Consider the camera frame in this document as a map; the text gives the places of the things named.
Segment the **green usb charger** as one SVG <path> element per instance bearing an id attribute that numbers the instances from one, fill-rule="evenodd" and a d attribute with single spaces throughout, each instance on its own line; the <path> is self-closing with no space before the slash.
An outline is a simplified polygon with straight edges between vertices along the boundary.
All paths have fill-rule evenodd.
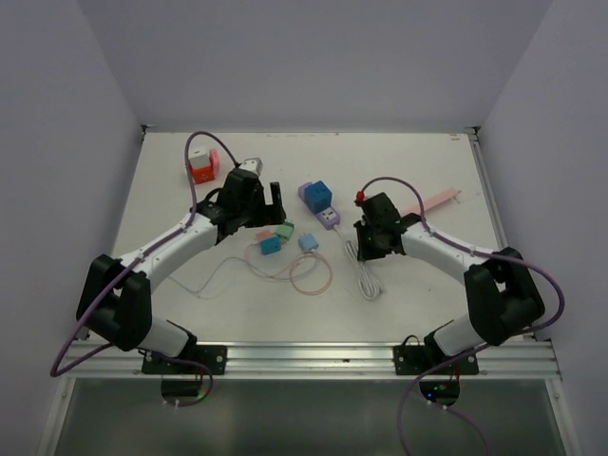
<path id="1" fill-rule="evenodd" d="M 289 222 L 285 221 L 284 223 L 277 226 L 275 229 L 275 234 L 284 242 L 287 242 L 291 239 L 294 233 L 295 226 Z"/>

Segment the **salmon pink plug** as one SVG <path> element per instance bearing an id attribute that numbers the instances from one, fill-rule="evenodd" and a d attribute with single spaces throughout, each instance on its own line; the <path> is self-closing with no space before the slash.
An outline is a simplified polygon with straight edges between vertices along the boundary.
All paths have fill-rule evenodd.
<path id="1" fill-rule="evenodd" d="M 261 232 L 258 232 L 256 234 L 256 241 L 257 242 L 261 242 L 261 241 L 263 241 L 265 239 L 272 238 L 274 235 L 275 235 L 275 233 L 272 230 L 265 229 L 265 230 L 263 230 Z"/>

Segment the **blue plug adapter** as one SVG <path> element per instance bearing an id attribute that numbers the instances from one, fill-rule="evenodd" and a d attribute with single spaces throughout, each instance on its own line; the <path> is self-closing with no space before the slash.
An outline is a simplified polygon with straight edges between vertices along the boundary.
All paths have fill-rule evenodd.
<path id="1" fill-rule="evenodd" d="M 282 239 L 279 236 L 267 237 L 259 242 L 259 250 L 263 256 L 278 253 L 282 249 Z"/>

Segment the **light blue usb charger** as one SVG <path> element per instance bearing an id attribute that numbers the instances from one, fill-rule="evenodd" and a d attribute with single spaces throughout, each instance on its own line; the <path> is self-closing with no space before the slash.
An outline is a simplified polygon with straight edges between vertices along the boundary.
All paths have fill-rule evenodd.
<path id="1" fill-rule="evenodd" d="M 302 234 L 298 240 L 298 246 L 302 252 L 311 252 L 318 249 L 319 244 L 311 233 Z"/>

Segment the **blue cube socket adapter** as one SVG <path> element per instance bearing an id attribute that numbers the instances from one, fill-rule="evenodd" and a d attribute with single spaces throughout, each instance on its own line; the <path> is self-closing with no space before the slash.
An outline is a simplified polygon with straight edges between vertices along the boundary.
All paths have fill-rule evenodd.
<path id="1" fill-rule="evenodd" d="M 311 183 L 304 190 L 304 202 L 314 215 L 328 209 L 332 199 L 333 192 L 322 180 Z"/>

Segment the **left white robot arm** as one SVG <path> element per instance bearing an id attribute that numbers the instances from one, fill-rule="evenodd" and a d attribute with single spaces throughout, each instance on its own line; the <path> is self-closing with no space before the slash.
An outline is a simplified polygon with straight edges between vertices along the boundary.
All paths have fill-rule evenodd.
<path id="1" fill-rule="evenodd" d="M 278 225 L 286 220 L 280 184 L 269 184 L 265 201 L 259 175 L 229 172 L 212 198 L 195 201 L 190 212 L 167 233 L 118 258 L 95 258 L 85 280 L 77 321 L 114 347 L 163 354 L 175 372 L 195 367 L 196 337 L 185 328 L 153 315 L 152 294 L 192 257 L 207 251 L 240 228 Z"/>

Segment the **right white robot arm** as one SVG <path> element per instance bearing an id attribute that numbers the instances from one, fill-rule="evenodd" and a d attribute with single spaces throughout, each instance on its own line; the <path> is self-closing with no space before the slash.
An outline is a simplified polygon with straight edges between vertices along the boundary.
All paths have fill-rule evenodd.
<path id="1" fill-rule="evenodd" d="M 526 267 L 511 260 L 520 253 L 512 248 L 493 259 L 493 251 L 474 256 L 455 248 L 455 239 L 444 243 L 428 231 L 420 215 L 400 215 L 390 198 L 380 193 L 358 193 L 355 204 L 362 218 L 354 224 L 361 261 L 390 254 L 409 256 L 451 276 L 465 288 L 467 312 L 448 321 L 424 338 L 423 360 L 434 372 L 445 372 L 457 355 L 484 343 L 499 346 L 518 331 L 541 318 L 545 306 Z"/>

